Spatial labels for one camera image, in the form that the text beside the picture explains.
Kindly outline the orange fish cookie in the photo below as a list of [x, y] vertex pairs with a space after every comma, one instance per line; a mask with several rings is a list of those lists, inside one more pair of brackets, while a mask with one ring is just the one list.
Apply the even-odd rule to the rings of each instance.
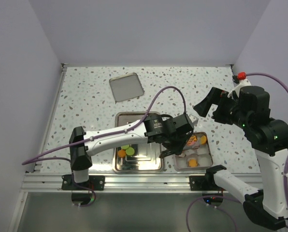
[[193, 141], [197, 141], [198, 139], [197, 139], [197, 136], [196, 135], [192, 135], [191, 137], [190, 137], [190, 139], [188, 140], [188, 142], [193, 142]]

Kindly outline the pink sandwich cookie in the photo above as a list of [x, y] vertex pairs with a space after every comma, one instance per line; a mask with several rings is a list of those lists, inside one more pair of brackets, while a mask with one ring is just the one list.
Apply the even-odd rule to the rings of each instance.
[[197, 145], [197, 142], [195, 142], [195, 141], [186, 143], [187, 147], [194, 147], [196, 145]]

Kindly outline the flower edged orange cookie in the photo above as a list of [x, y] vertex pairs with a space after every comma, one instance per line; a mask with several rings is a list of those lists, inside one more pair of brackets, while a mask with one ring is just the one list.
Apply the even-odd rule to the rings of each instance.
[[196, 159], [189, 159], [187, 162], [188, 167], [194, 168], [198, 166], [198, 162]]

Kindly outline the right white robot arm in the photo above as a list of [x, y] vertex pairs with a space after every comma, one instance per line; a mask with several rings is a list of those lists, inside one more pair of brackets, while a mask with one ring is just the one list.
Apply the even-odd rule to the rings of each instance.
[[288, 156], [288, 124], [270, 117], [270, 95], [258, 86], [240, 88], [235, 98], [213, 87], [194, 110], [205, 117], [211, 105], [217, 105], [212, 119], [236, 125], [244, 131], [259, 162], [263, 188], [258, 189], [231, 174], [226, 167], [216, 165], [206, 170], [205, 185], [228, 191], [244, 208], [247, 217], [269, 230], [286, 226], [288, 206], [284, 192], [284, 168]]

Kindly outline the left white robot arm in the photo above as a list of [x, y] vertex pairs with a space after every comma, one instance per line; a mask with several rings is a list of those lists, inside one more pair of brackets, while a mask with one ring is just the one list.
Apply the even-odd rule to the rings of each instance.
[[193, 132], [194, 125], [186, 113], [168, 119], [159, 114], [145, 114], [140, 120], [101, 131], [77, 127], [70, 138], [72, 183], [80, 190], [89, 186], [91, 157], [100, 152], [124, 145], [156, 143], [164, 147], [159, 154], [163, 159], [180, 155]]

